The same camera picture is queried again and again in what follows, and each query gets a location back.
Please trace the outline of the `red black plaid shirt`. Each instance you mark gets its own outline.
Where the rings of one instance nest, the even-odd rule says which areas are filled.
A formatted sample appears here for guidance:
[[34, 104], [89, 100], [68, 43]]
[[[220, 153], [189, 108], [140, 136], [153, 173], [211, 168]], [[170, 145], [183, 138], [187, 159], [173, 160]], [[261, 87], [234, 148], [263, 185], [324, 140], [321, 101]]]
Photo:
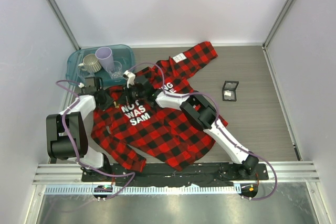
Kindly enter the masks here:
[[[188, 79], [217, 57], [209, 41], [159, 60], [136, 73], [146, 77], [154, 88], [172, 93], [192, 93]], [[185, 115], [170, 108], [152, 108], [144, 101], [113, 105], [93, 112], [92, 139], [124, 168], [142, 172], [146, 158], [141, 150], [177, 171], [207, 154], [215, 141], [191, 126]]]

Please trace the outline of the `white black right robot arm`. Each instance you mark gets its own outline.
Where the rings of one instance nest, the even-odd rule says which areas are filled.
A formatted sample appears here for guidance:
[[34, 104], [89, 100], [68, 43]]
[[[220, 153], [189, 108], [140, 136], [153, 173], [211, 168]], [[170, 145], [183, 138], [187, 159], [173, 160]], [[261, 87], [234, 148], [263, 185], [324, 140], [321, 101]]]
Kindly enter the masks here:
[[199, 92], [177, 94], [156, 89], [144, 76], [136, 76], [131, 71], [125, 71], [123, 77], [127, 80], [124, 88], [127, 102], [143, 100], [150, 106], [169, 108], [181, 111], [191, 126], [212, 137], [237, 165], [237, 173], [242, 179], [250, 179], [257, 173], [259, 158], [249, 149], [241, 145], [226, 129], [219, 118], [218, 110], [213, 107]]

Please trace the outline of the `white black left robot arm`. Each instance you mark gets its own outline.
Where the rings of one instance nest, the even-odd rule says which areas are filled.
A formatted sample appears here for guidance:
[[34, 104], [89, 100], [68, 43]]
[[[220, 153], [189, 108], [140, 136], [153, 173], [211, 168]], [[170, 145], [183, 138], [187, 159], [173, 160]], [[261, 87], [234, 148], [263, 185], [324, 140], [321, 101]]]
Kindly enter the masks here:
[[113, 176], [110, 162], [106, 154], [89, 146], [83, 121], [96, 108], [113, 105], [113, 99], [103, 89], [101, 77], [87, 77], [84, 83], [68, 80], [80, 88], [79, 94], [63, 86], [63, 82], [66, 80], [59, 80], [56, 85], [73, 94], [75, 99], [63, 111], [47, 116], [47, 153], [53, 161], [75, 162], [85, 174], [105, 182]]

